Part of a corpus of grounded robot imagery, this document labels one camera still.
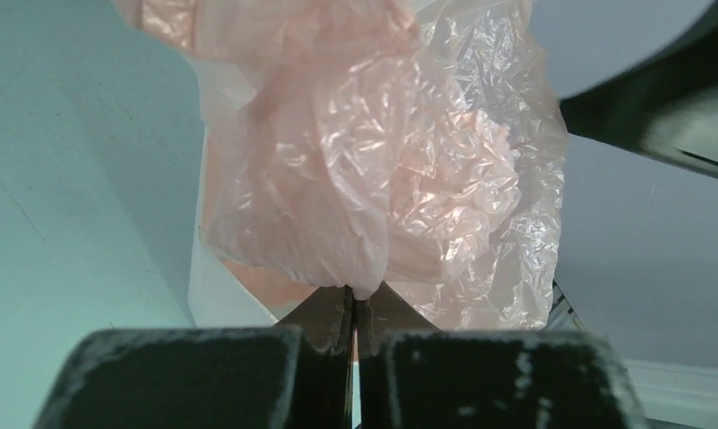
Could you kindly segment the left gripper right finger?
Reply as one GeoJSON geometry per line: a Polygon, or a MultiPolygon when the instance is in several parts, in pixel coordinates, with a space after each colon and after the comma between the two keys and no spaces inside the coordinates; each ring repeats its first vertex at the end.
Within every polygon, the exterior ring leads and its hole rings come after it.
{"type": "Polygon", "coordinates": [[[366,428],[645,428],[611,346],[577,331],[444,331],[389,286],[354,304],[366,428]]]}

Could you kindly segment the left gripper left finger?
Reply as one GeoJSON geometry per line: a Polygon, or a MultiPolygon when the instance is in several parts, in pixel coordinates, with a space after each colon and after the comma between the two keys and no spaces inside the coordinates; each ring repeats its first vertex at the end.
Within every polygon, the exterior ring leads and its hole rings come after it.
{"type": "Polygon", "coordinates": [[[63,364],[37,428],[348,428],[353,296],[271,327],[108,329],[63,364]]]}

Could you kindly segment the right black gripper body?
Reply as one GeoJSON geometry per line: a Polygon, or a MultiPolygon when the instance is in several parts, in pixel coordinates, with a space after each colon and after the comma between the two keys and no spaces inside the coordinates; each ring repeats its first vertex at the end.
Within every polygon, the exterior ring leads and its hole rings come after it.
{"type": "Polygon", "coordinates": [[[560,109],[573,135],[718,179],[718,1],[668,46],[560,109]]]}

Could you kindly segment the white trash bin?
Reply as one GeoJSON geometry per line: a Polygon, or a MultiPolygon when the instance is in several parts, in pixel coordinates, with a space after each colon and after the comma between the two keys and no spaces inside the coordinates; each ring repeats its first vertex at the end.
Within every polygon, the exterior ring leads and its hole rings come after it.
{"type": "MultiPolygon", "coordinates": [[[[187,59],[199,84],[201,117],[208,122],[219,114],[235,114],[255,95],[256,90],[244,74],[232,64],[187,59]]],[[[200,237],[206,218],[208,192],[216,185],[218,170],[212,162],[214,143],[204,130],[199,173],[199,192],[195,231],[190,258],[188,304],[198,327],[271,326],[288,315],[316,290],[271,275],[275,285],[267,286],[254,269],[253,277],[240,283],[241,270],[229,261],[221,261],[210,252],[200,237]]]]}

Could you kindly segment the pink plastic trash bag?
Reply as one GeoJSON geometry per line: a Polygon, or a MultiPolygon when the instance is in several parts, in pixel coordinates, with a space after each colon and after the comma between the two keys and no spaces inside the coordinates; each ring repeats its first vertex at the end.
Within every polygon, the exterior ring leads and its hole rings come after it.
{"type": "Polygon", "coordinates": [[[540,329],[568,133],[529,1],[118,1],[256,93],[204,122],[221,261],[358,299],[388,285],[444,329],[540,329]]]}

